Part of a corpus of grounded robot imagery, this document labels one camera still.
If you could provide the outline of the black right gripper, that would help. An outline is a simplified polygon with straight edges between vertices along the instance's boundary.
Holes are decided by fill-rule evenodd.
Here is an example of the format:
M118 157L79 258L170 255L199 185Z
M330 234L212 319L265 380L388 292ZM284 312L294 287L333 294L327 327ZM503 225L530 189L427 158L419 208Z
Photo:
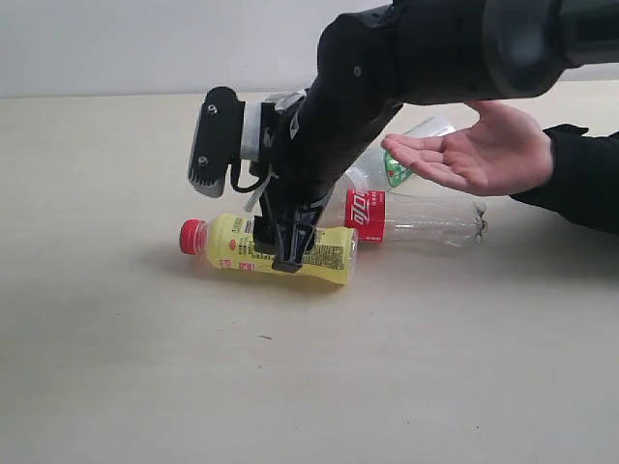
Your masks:
M402 103L351 86L335 90L323 81L267 101L278 116L270 161L274 177L260 198L263 217L253 218L254 249L275 252L273 269L294 274L314 245L313 206L326 206L334 185Z

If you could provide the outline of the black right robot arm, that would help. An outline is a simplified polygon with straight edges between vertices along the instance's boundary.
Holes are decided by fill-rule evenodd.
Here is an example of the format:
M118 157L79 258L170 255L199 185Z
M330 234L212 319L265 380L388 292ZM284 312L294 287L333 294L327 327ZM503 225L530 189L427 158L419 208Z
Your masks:
M546 93L568 69L618 59L614 1L395 1L340 14L320 36L317 75L276 104L256 247L299 271L343 173L405 104Z

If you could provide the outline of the black sleeved forearm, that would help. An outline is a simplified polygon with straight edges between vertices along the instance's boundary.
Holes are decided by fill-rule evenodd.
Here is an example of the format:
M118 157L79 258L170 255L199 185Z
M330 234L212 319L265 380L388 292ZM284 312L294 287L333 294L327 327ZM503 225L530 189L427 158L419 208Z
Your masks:
M545 129L553 173L544 185L513 200L546 209L568 222L618 233L618 134L589 136L588 129L559 125Z

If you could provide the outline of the person's bare hand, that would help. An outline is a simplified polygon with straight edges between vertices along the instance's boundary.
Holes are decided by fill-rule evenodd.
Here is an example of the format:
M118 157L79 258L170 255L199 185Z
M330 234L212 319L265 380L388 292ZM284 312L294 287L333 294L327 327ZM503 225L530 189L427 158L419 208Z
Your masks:
M435 184L477 196L508 196L549 181L551 140L527 113L499 101L467 104L473 126L444 136L390 133L382 147L401 165Z

